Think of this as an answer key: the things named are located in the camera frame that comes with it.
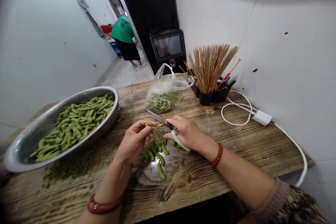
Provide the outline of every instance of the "red bangle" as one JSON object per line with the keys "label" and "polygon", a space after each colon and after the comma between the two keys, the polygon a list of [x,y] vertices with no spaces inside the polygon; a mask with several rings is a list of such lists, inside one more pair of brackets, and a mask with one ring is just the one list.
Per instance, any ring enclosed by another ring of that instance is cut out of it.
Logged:
{"label": "red bangle", "polygon": [[94,198],[95,194],[91,196],[87,204],[87,209],[89,210],[89,212],[92,214],[107,214],[118,208],[123,203],[125,194],[121,195],[121,197],[115,201],[104,204],[97,203]]}
{"label": "red bangle", "polygon": [[221,160],[222,154],[223,154],[223,145],[221,143],[218,143],[218,146],[219,146],[218,155],[217,155],[215,161],[211,163],[211,166],[213,166],[213,167],[216,167],[218,165],[219,161]]}

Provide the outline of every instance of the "charger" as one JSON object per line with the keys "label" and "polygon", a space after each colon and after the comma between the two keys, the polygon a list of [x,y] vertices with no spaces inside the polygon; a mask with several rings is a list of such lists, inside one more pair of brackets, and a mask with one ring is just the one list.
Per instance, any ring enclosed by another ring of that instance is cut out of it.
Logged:
{"label": "charger", "polygon": [[261,110],[258,110],[255,115],[252,117],[254,121],[257,121],[258,123],[266,126],[269,124],[272,120],[272,116],[266,114],[265,112],[262,112]]}

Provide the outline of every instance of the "plastic bag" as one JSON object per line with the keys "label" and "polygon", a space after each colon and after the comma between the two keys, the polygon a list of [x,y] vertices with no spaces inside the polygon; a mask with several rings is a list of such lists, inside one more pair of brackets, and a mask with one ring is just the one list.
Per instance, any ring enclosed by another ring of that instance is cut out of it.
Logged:
{"label": "plastic bag", "polygon": [[[171,78],[163,75],[165,66],[170,68]],[[181,102],[184,92],[190,86],[192,84],[188,85],[182,76],[176,77],[173,69],[164,63],[150,84],[146,97],[146,108],[156,114],[171,110]]]}

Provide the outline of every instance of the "woman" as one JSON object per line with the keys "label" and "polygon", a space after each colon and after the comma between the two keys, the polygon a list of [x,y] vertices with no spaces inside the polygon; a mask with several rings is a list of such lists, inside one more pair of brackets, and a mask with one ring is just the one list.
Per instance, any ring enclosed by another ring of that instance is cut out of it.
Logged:
{"label": "woman", "polygon": [[[299,188],[273,178],[250,162],[220,147],[206,136],[194,121],[175,115],[166,119],[179,130],[178,139],[189,149],[204,156],[230,184],[237,196],[250,208],[255,218],[262,223],[327,223],[321,216],[316,201]],[[89,212],[88,207],[78,223],[118,223],[122,195],[126,190],[132,164],[139,157],[144,144],[153,133],[139,121],[125,133],[119,149],[103,181],[94,195],[100,204],[116,203],[112,212],[99,215]],[[164,138],[173,139],[171,133]]]}
{"label": "woman", "polygon": [[137,60],[140,67],[147,65],[147,63],[142,63],[140,60],[140,55],[137,49],[138,40],[128,17],[121,16],[118,18],[113,25],[111,38],[117,43],[124,60],[130,61],[133,68],[137,67],[137,64],[134,63],[133,60]]}

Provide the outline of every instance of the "black shorts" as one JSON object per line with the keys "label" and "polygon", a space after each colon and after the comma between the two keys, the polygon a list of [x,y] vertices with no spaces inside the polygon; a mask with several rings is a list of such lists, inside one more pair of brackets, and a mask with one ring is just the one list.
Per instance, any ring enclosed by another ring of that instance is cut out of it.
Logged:
{"label": "black shorts", "polygon": [[139,60],[140,55],[137,46],[134,43],[126,43],[115,39],[118,48],[122,54],[124,60]]}

